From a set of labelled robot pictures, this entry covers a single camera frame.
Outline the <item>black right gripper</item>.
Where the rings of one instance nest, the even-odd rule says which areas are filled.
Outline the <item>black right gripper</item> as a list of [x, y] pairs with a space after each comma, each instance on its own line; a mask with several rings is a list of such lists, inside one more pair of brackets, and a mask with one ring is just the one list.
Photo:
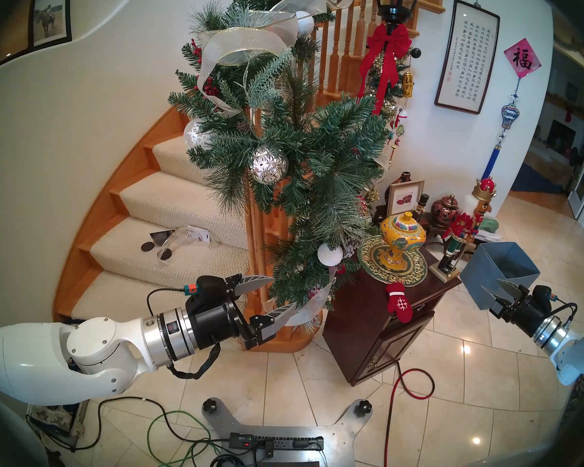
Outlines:
[[550, 287], [535, 287], [533, 294], [527, 287], [497, 278], [498, 285], [510, 295], [511, 303], [491, 289], [480, 286], [480, 308], [499, 308], [492, 314], [507, 323], [518, 326], [531, 338], [553, 338], [559, 331], [559, 320], [552, 313], [551, 301], [557, 300]]

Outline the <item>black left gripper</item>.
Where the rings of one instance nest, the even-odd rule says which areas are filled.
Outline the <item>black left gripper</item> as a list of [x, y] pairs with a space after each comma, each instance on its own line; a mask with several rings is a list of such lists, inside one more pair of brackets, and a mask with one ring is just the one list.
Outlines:
[[283, 328], [296, 314], [297, 302], [273, 308], [271, 317], [252, 316], [249, 323], [236, 304], [241, 295], [273, 281], [273, 277], [263, 275], [198, 277], [195, 287], [189, 289], [191, 298], [186, 301], [186, 313], [199, 349], [240, 336], [245, 349], [249, 350], [275, 338], [274, 328]]

